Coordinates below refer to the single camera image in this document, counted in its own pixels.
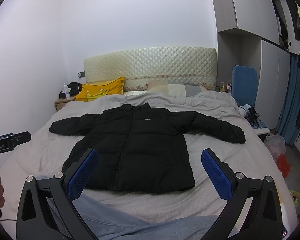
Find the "grey bed duvet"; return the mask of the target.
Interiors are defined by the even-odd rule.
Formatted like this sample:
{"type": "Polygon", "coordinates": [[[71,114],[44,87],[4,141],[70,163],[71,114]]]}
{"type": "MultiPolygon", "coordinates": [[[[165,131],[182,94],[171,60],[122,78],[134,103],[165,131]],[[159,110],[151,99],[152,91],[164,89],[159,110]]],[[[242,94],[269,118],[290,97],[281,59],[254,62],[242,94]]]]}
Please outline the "grey bed duvet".
{"type": "Polygon", "coordinates": [[[232,96],[71,102],[0,169],[15,239],[288,239],[285,180],[232,96]]]}

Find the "wall socket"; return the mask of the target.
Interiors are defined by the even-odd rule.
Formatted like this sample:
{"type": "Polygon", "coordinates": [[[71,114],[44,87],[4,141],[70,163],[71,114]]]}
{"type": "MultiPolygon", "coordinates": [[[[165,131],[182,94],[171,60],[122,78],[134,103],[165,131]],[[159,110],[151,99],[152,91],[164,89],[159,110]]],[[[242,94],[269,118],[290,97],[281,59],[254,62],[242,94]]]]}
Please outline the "wall socket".
{"type": "Polygon", "coordinates": [[[79,73],[78,73],[78,77],[79,77],[79,78],[85,77],[85,72],[79,72],[79,73]]]}

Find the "cream quilted headboard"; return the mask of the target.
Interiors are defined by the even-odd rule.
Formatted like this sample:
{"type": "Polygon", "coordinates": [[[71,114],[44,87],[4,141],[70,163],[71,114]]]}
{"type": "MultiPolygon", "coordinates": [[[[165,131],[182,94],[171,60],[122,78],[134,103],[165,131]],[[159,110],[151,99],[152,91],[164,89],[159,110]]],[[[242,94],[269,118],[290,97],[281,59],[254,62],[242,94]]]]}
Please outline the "cream quilted headboard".
{"type": "Polygon", "coordinates": [[[86,83],[125,78],[125,91],[145,90],[152,81],[195,83],[215,89],[217,51],[204,47],[151,47],[84,59],[86,83]]]}

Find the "black puffer jacket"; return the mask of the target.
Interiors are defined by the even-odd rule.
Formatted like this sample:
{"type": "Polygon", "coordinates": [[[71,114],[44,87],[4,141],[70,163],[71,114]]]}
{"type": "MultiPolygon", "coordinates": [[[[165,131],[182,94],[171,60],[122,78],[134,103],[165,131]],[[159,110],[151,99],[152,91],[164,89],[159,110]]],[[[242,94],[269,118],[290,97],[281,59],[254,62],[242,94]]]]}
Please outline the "black puffer jacket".
{"type": "Polygon", "coordinates": [[[240,127],[195,111],[124,104],[103,111],[55,121],[50,132],[79,136],[63,164],[71,164],[93,148],[98,161],[86,184],[90,190],[166,193],[195,187],[184,135],[198,132],[243,144],[240,127]]]}

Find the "bottles on side shelf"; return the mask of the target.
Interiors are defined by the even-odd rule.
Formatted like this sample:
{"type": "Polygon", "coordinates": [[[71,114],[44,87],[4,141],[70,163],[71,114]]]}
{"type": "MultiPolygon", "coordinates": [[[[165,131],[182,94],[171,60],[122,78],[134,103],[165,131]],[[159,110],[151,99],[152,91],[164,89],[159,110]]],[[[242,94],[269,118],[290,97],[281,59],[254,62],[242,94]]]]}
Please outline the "bottles on side shelf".
{"type": "Polygon", "coordinates": [[[230,93],[232,91],[232,83],[231,82],[221,82],[218,86],[216,86],[216,91],[221,93],[230,93]]]}

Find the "white grey wardrobe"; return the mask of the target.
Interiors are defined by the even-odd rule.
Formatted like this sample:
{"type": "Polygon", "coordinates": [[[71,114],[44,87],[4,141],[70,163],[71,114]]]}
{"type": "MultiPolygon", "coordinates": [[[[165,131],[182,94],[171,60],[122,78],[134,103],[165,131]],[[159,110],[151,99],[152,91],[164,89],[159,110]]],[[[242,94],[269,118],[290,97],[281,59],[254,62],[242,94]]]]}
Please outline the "white grey wardrobe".
{"type": "Polygon", "coordinates": [[[300,53],[287,0],[213,0],[218,41],[217,85],[234,66],[257,71],[255,109],[274,129],[286,97],[290,57],[300,53]]]}

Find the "black bag on nightstand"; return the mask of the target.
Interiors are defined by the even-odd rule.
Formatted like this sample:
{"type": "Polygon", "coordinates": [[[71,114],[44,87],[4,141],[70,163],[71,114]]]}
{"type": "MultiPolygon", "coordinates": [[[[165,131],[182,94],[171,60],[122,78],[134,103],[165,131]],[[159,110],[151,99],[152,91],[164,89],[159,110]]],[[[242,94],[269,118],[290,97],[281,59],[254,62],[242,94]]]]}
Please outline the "black bag on nightstand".
{"type": "MultiPolygon", "coordinates": [[[[82,84],[79,82],[71,82],[69,84],[67,84],[67,88],[69,91],[69,96],[73,97],[78,95],[81,90],[82,90],[82,84]]],[[[60,99],[66,99],[66,93],[65,93],[65,88],[63,88],[63,90],[59,93],[59,98],[60,99]]]]}

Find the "yellow crown pillow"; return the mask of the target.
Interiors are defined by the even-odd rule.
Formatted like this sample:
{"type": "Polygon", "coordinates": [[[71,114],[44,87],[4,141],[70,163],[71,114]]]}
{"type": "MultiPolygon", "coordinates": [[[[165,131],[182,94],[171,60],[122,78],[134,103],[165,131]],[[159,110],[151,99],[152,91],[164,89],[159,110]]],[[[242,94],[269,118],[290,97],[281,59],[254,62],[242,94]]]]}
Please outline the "yellow crown pillow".
{"type": "Polygon", "coordinates": [[[115,80],[83,84],[81,92],[76,95],[76,101],[94,101],[106,95],[123,94],[125,78],[118,77],[115,80]]]}

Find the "blue curtain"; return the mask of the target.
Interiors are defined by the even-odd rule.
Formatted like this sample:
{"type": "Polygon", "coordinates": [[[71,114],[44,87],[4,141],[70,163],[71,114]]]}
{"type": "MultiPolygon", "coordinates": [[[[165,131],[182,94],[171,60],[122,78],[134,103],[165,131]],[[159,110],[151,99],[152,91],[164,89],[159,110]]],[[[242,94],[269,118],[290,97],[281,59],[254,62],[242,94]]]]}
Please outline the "blue curtain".
{"type": "Polygon", "coordinates": [[[298,67],[298,60],[298,55],[291,55],[286,97],[276,128],[277,133],[281,135],[285,143],[290,146],[294,144],[300,134],[300,129],[296,126],[297,116],[300,110],[300,68],[298,67]]]}

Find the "person's jeans leg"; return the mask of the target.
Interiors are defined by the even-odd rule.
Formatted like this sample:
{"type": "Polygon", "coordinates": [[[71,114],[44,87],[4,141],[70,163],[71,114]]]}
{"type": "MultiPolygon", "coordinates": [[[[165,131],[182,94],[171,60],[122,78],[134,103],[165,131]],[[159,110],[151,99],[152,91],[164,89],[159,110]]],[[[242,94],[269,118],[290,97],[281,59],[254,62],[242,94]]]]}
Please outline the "person's jeans leg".
{"type": "Polygon", "coordinates": [[[73,204],[98,239],[201,239],[217,218],[186,217],[149,223],[85,195],[73,204]]]}

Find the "grey beige patchwork pillow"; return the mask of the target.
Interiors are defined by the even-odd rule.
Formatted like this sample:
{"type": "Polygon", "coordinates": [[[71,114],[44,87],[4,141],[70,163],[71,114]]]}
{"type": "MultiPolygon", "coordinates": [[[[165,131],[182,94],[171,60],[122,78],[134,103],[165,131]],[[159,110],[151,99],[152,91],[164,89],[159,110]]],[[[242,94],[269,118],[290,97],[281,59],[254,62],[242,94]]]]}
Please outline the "grey beige patchwork pillow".
{"type": "Polygon", "coordinates": [[[194,83],[169,83],[153,81],[147,84],[147,92],[162,93],[170,96],[192,97],[207,89],[194,83]]]}

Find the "wooden nightstand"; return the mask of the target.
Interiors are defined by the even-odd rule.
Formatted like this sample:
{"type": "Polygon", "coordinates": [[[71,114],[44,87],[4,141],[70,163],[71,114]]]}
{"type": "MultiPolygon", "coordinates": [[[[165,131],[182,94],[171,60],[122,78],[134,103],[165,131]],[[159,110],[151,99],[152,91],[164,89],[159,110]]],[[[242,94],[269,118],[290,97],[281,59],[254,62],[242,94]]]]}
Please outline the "wooden nightstand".
{"type": "Polygon", "coordinates": [[[61,110],[67,103],[75,101],[76,96],[72,96],[70,99],[58,99],[55,101],[56,111],[61,110]]]}

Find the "red plastic bag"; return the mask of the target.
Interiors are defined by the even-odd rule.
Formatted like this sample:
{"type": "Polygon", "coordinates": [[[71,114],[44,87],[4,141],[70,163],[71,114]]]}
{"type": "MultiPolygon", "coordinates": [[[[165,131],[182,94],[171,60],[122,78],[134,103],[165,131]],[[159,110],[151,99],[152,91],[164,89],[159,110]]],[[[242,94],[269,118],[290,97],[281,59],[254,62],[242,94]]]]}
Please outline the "red plastic bag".
{"type": "Polygon", "coordinates": [[[286,156],[284,154],[281,154],[278,157],[276,164],[278,169],[282,173],[283,178],[286,178],[290,172],[290,163],[288,162],[286,156]]]}

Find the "blue chair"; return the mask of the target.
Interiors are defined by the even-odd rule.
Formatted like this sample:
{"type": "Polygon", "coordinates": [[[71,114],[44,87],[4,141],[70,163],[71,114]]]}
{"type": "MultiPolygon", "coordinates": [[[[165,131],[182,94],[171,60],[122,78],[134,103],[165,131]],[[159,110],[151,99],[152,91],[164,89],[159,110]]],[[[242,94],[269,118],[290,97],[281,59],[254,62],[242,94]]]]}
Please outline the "blue chair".
{"type": "Polygon", "coordinates": [[[257,71],[254,68],[236,65],[232,69],[231,95],[238,106],[255,106],[258,90],[257,71]]]}

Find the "white plastic bag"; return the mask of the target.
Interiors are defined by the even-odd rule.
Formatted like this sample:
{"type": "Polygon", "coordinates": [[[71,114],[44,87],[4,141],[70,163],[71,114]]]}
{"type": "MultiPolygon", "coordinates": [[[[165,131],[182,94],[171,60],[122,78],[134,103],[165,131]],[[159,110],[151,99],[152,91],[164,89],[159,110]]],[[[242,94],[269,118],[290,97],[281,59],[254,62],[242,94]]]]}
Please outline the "white plastic bag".
{"type": "Polygon", "coordinates": [[[265,145],[275,162],[278,161],[280,155],[285,155],[286,153],[285,140],[279,134],[267,135],[265,145]]]}

